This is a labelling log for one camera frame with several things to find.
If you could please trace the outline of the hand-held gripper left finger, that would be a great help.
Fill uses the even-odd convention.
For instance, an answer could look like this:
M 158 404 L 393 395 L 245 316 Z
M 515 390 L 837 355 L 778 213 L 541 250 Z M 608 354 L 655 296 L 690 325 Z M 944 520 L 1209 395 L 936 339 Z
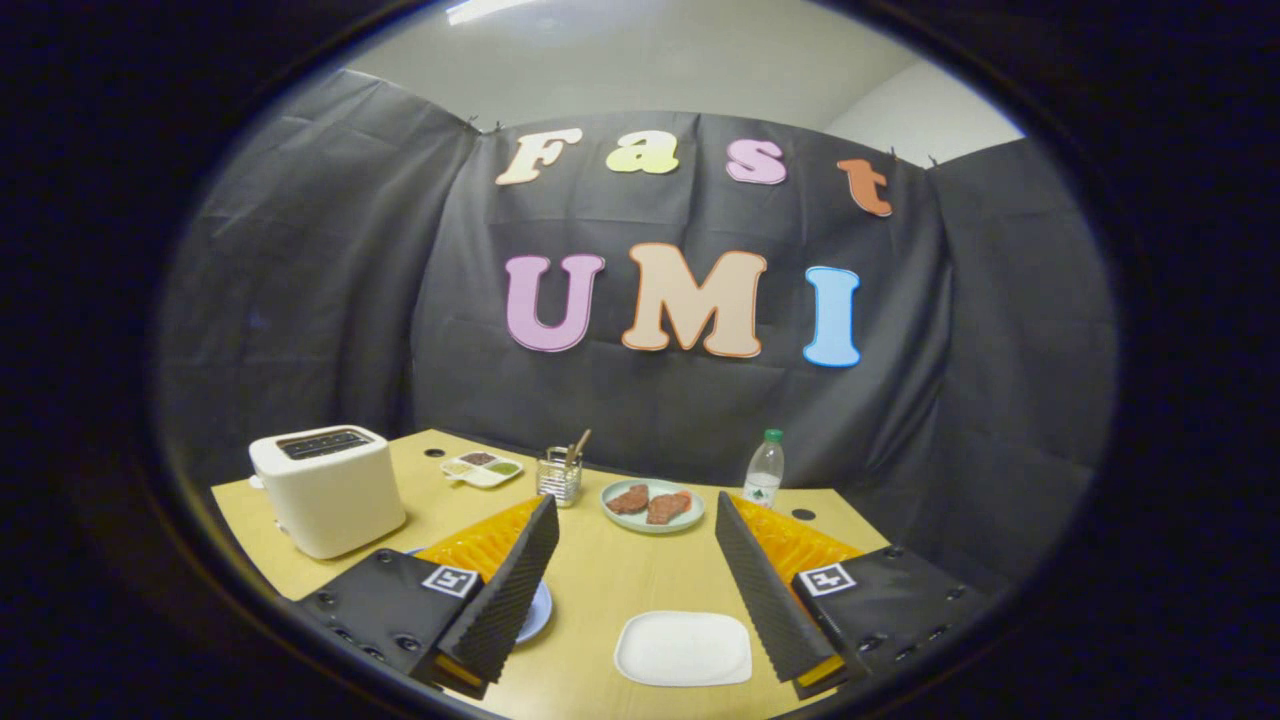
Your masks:
M 480 700 L 500 679 L 559 537 L 557 503 L 539 495 L 420 553 L 374 550 L 294 606 L 352 650 Z

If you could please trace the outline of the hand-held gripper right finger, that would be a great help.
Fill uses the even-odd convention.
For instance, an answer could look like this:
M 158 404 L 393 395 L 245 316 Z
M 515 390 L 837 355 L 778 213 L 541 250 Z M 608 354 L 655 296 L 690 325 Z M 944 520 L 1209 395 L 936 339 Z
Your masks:
M 900 544 L 860 551 L 728 493 L 716 539 L 776 676 L 801 700 L 910 667 L 991 603 Z

